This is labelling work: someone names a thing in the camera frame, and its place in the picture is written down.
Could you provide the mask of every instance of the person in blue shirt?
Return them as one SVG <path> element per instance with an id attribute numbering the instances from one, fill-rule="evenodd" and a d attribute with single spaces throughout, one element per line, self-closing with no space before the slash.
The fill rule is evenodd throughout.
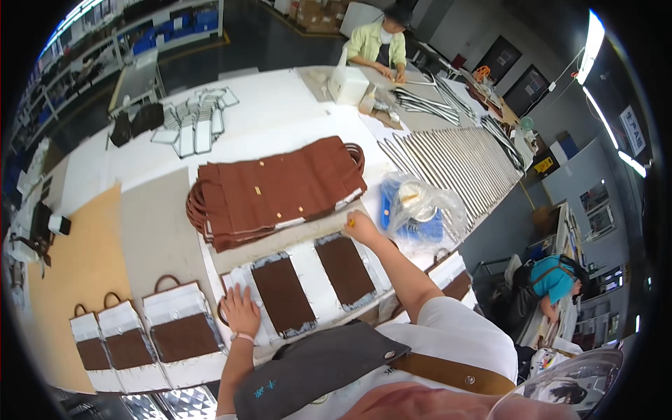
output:
<path id="1" fill-rule="evenodd" d="M 569 295 L 576 298 L 597 283 L 588 272 L 566 255 L 551 255 L 518 268 L 513 274 L 511 296 L 494 307 L 493 321 L 510 333 L 515 331 L 534 310 L 537 302 L 551 324 L 558 322 L 556 304 Z"/>

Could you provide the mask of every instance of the bag panel with white edge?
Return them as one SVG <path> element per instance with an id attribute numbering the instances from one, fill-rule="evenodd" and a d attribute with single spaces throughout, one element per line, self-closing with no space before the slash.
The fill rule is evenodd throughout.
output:
<path id="1" fill-rule="evenodd" d="M 114 296 L 119 303 L 108 308 L 108 296 Z M 105 295 L 104 306 L 105 310 L 97 314 L 98 323 L 110 351 L 110 361 L 119 371 L 126 392 L 172 389 L 131 301 L 122 301 L 110 292 Z"/>
<path id="2" fill-rule="evenodd" d="M 77 309 L 84 313 L 77 315 Z M 84 369 L 96 392 L 125 393 L 116 369 L 110 363 L 110 354 L 103 340 L 98 321 L 93 312 L 88 312 L 84 305 L 75 306 L 75 317 L 70 319 L 75 344 Z"/>
<path id="3" fill-rule="evenodd" d="M 163 280 L 176 287 L 159 291 Z M 154 292 L 142 306 L 170 383 L 184 388 L 219 380 L 228 349 L 198 281 L 181 284 L 174 276 L 161 276 Z"/>

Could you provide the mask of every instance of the hand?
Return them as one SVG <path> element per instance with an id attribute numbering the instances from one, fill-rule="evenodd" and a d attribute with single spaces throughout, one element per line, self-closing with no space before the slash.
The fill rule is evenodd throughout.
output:
<path id="1" fill-rule="evenodd" d="M 557 312 L 553 312 L 553 316 L 552 316 L 552 317 L 548 317 L 548 322 L 549 322 L 551 325 L 553 325 L 553 324 L 555 324 L 556 322 L 558 322 L 558 319 L 559 319 L 558 313 L 557 313 Z"/>
<path id="2" fill-rule="evenodd" d="M 347 214 L 347 222 L 343 227 L 345 233 L 357 242 L 370 247 L 383 236 L 378 232 L 373 221 L 362 213 L 360 210 L 355 210 Z"/>
<path id="3" fill-rule="evenodd" d="M 231 331 L 239 334 L 247 334 L 254 338 L 259 330 L 261 313 L 256 303 L 250 300 L 250 288 L 246 287 L 241 297 L 241 285 L 237 284 L 235 290 L 229 288 L 226 296 L 219 302 L 226 321 Z"/>
<path id="4" fill-rule="evenodd" d="M 392 80 L 392 70 L 390 70 L 389 67 L 384 66 L 384 65 L 380 64 L 379 62 L 377 62 L 377 63 L 376 63 L 376 66 L 375 66 L 374 68 L 375 68 L 376 70 L 378 70 L 378 72 L 379 72 L 381 75 L 385 76 L 387 79 Z"/>
<path id="5" fill-rule="evenodd" d="M 397 83 L 406 83 L 406 71 L 400 71 L 396 74 Z"/>

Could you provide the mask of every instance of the sign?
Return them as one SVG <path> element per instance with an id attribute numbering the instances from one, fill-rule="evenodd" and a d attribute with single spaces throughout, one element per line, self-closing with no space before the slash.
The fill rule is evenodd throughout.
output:
<path id="1" fill-rule="evenodd" d="M 623 127 L 626 129 L 632 152 L 635 156 L 639 155 L 639 153 L 644 150 L 644 147 L 646 147 L 646 142 L 644 141 L 642 130 L 639 128 L 637 117 L 632 111 L 632 106 L 628 105 L 625 111 L 621 112 L 619 118 L 621 119 Z"/>

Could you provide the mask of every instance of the white t-shirt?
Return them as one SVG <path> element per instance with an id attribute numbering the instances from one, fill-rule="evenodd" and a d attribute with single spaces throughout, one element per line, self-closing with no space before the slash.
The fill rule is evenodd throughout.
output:
<path id="1" fill-rule="evenodd" d="M 392 42 L 392 37 L 394 34 L 391 34 L 390 32 L 387 32 L 383 28 L 380 28 L 380 42 L 382 44 L 389 44 Z"/>
<path id="2" fill-rule="evenodd" d="M 518 358 L 511 338 L 459 300 L 447 296 L 430 299 L 420 310 L 417 325 L 382 325 L 377 330 L 390 339 L 411 346 L 413 353 L 491 370 L 513 383 L 516 381 Z M 403 381 L 418 382 L 430 388 L 462 391 L 402 370 L 381 366 L 350 385 L 318 398 L 285 417 L 285 420 L 338 419 L 373 388 Z M 235 414 L 229 414 L 217 417 L 216 420 L 235 419 Z"/>

